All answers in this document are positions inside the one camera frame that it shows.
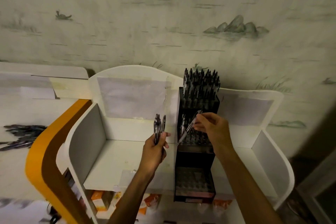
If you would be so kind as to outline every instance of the wallpaper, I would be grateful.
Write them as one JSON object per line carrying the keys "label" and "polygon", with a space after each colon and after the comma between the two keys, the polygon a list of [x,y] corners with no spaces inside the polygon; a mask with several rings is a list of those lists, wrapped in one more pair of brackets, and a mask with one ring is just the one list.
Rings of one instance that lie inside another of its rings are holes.
{"label": "wallpaper", "polygon": [[0,0],[0,60],[128,64],[285,95],[267,131],[287,157],[336,96],[336,0]]}

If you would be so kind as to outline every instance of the orange trim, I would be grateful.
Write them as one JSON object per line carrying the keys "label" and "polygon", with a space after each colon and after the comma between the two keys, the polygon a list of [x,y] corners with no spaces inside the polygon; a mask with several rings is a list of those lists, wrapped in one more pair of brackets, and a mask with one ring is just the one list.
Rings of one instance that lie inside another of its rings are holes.
{"label": "orange trim", "polygon": [[68,224],[92,224],[92,222],[58,170],[56,155],[72,126],[91,104],[91,100],[77,100],[36,138],[26,160],[28,180]]}

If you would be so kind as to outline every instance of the pen rack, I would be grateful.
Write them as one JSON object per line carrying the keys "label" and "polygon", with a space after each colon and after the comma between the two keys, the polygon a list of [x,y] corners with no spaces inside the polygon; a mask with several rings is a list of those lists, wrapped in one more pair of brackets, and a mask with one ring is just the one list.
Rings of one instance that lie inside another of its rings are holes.
{"label": "pen rack", "polygon": [[[183,133],[198,110],[217,113],[219,99],[185,99],[179,88],[177,138]],[[186,139],[177,146],[175,162],[174,201],[212,203],[216,195],[211,166],[215,158],[212,144],[206,133],[191,129]]]}

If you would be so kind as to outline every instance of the duck illustration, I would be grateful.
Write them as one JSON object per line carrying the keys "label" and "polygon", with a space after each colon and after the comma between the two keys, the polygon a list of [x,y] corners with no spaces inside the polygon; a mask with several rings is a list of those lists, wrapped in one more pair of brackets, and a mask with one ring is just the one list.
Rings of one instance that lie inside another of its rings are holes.
{"label": "duck illustration", "polygon": [[56,15],[55,16],[56,16],[56,19],[58,19],[58,20],[69,20],[71,18],[71,15],[66,16],[64,14],[60,14],[59,10],[56,11]]}

